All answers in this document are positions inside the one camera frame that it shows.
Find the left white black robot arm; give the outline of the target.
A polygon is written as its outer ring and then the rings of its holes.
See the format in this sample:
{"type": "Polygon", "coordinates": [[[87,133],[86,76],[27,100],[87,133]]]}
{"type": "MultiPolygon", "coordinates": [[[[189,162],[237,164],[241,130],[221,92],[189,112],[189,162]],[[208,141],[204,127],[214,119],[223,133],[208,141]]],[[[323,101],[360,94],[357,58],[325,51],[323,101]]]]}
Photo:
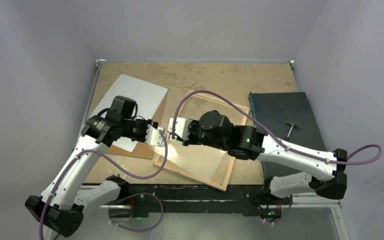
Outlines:
{"type": "Polygon", "coordinates": [[[76,196],[98,159],[120,138],[144,143],[158,122],[138,116],[135,100],[114,97],[110,107],[92,115],[84,123],[77,144],[60,172],[40,195],[30,195],[24,205],[39,222],[39,238],[44,227],[64,237],[80,226],[86,204],[76,203],[76,196]]]}

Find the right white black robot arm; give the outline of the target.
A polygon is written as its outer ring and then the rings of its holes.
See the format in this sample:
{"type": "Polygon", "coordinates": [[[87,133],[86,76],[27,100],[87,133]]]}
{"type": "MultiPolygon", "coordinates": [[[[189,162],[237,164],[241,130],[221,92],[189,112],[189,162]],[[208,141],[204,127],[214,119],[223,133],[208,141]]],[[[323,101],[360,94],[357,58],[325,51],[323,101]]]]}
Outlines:
{"type": "Polygon", "coordinates": [[[287,176],[265,179],[260,196],[268,204],[301,193],[314,192],[331,200],[341,200],[345,196],[346,150],[319,151],[284,140],[276,141],[253,126],[233,124],[216,110],[206,112],[198,120],[178,117],[171,125],[173,135],[183,146],[207,146],[225,151],[238,160],[277,163],[297,170],[287,176]]]}

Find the printed photo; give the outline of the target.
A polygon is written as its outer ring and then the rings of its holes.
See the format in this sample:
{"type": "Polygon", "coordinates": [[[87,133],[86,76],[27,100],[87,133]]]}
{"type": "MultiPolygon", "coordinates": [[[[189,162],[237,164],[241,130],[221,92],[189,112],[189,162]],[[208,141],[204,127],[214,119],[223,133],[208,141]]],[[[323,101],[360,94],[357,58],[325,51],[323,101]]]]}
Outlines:
{"type": "Polygon", "coordinates": [[[121,74],[93,110],[81,132],[91,148],[132,152],[138,143],[164,146],[164,129],[153,120],[167,88],[121,74]]]}

